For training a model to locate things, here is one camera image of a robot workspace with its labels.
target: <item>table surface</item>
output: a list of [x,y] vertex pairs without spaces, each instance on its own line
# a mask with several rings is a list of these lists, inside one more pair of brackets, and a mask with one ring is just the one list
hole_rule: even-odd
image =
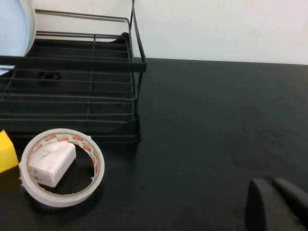
[[307,74],[301,65],[148,59],[138,147],[101,145],[102,184],[62,210],[36,206],[18,169],[2,173],[0,229],[244,230],[251,179],[284,177],[308,191]]

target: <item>black object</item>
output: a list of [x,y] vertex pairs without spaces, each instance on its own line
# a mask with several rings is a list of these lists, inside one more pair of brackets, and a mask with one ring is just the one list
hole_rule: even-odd
[[[0,65],[15,66],[0,77],[0,128],[13,140],[27,141],[42,131],[63,127],[84,132],[98,141],[138,142],[138,98],[146,61],[134,0],[130,20],[45,10],[36,13],[124,22],[129,33],[38,31],[37,36],[55,39],[37,38],[26,57],[0,56]],[[134,61],[132,21],[140,63]]]
[[245,212],[248,231],[304,231],[307,211],[307,194],[286,180],[274,180],[273,186],[261,179],[250,182]]

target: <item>dish rack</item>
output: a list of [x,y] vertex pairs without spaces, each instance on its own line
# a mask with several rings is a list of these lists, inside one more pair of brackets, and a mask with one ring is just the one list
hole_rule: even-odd
[[[36,10],[38,13],[124,22],[128,33],[37,31],[37,37],[56,39],[36,38],[26,57],[0,56],[0,65],[15,66],[0,76],[0,129],[18,140],[29,140],[51,128],[70,128],[96,141],[137,143],[141,138],[138,99],[147,63],[134,0],[130,20]],[[133,23],[141,62],[134,60]],[[102,38],[113,41],[98,41]]]

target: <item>roll of tape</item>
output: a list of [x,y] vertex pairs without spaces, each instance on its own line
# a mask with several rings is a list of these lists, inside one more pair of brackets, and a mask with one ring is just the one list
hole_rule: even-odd
[[[28,163],[31,156],[44,145],[61,141],[79,145],[88,153],[93,162],[94,176],[92,183],[80,192],[66,195],[49,192],[40,187],[29,173],[30,169]],[[28,143],[23,152],[19,167],[22,184],[34,199],[52,207],[69,207],[77,205],[91,196],[103,179],[105,163],[100,148],[89,136],[75,130],[57,128],[47,130],[37,135]]]

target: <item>white charger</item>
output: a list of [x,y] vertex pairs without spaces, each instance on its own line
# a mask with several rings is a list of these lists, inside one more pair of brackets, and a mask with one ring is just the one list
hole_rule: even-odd
[[56,187],[75,158],[74,144],[64,141],[49,143],[32,155],[30,172],[37,183]]

